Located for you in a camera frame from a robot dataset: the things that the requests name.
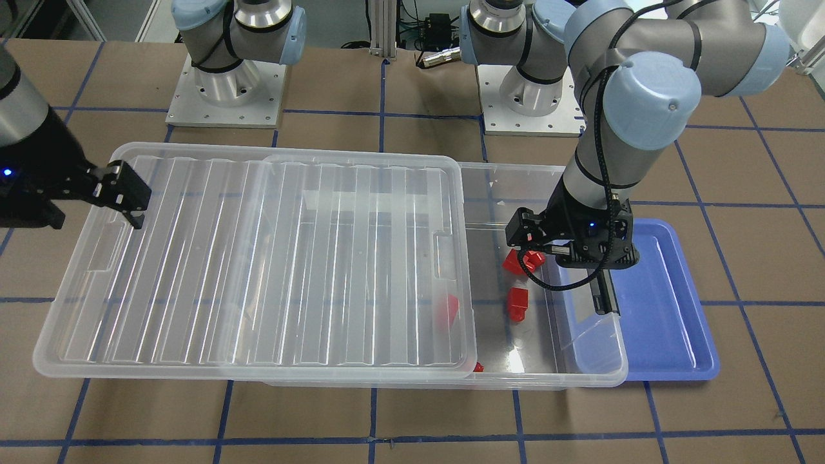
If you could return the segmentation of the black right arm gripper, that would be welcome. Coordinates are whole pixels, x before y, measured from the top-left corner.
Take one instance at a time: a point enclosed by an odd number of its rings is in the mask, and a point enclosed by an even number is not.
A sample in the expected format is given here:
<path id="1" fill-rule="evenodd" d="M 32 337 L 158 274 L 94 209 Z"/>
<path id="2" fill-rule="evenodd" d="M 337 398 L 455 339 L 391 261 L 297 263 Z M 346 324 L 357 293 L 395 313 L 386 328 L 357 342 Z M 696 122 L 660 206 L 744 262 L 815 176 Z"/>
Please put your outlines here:
<path id="1" fill-rule="evenodd" d="M 91 197 L 92 205 L 121 212 L 141 229 L 151 195 L 126 161 L 92 164 L 54 110 L 32 134 L 2 148 L 3 228 L 61 229 L 66 215 L 53 201 Z"/>

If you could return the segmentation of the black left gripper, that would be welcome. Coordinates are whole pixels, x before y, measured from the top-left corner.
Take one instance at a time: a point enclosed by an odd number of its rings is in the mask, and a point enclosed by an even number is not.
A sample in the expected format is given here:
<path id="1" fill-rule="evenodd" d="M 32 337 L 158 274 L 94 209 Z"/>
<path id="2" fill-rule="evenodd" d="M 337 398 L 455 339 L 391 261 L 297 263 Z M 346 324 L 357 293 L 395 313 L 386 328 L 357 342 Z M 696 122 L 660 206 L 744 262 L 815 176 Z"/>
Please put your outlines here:
<path id="1" fill-rule="evenodd" d="M 632 242 L 634 216 L 628 200 L 611 202 L 609 209 L 594 209 L 578 202 L 560 181 L 544 211 L 543 230 L 549 240 L 568 240 L 571 255 L 555 260 L 565 268 L 596 268 L 607 250 L 609 229 L 613 230 L 612 249 L 605 268 L 629 268 L 637 264 L 640 253 Z M 592 299 L 598 315 L 621 315 L 610 271 L 598 271 L 592 280 Z"/>

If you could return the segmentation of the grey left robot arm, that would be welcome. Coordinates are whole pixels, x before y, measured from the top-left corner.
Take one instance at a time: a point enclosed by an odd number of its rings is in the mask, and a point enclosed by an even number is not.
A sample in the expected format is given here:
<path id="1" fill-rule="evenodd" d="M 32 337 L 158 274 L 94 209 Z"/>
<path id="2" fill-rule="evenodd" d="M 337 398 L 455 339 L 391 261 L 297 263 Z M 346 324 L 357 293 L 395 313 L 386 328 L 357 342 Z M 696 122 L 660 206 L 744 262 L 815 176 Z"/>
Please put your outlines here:
<path id="1" fill-rule="evenodd" d="M 678 139 L 703 96 L 766 91 L 792 53 L 777 24 L 755 23 L 746 1 L 471 1 L 460 14 L 468 64 L 513 65 L 528 83 L 565 72 L 586 118 L 544 211 L 519 208 L 505 229 L 518 265 L 549 291 L 596 281 L 612 313 L 608 271 L 632 267 L 631 191 Z"/>

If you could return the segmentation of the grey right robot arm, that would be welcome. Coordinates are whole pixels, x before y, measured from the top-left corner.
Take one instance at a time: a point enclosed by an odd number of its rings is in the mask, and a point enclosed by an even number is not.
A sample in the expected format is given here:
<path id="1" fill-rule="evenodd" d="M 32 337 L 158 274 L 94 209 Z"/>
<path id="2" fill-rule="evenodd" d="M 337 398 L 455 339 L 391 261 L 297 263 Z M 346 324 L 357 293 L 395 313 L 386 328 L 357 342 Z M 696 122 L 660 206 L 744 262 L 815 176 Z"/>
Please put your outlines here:
<path id="1" fill-rule="evenodd" d="M 121 212 L 141 229 L 152 191 L 121 160 L 98 167 L 8 51 L 2 51 L 1 226 L 61 229 L 56 200 Z"/>

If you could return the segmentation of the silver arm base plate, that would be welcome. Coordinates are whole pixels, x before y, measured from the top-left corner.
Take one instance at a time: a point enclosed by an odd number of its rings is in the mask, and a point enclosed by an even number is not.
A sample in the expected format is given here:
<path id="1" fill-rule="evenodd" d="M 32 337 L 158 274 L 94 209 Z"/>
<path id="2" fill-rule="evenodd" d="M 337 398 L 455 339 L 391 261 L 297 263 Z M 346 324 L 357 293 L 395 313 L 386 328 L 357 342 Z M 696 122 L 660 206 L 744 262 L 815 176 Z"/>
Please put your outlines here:
<path id="1" fill-rule="evenodd" d="M 487 135 L 578 137 L 586 129 L 569 70 L 551 84 L 530 82 L 514 66 L 476 71 Z"/>
<path id="2" fill-rule="evenodd" d="M 174 127 L 276 129 L 288 66 L 242 61 L 225 73 L 206 73 L 186 59 L 166 122 Z"/>

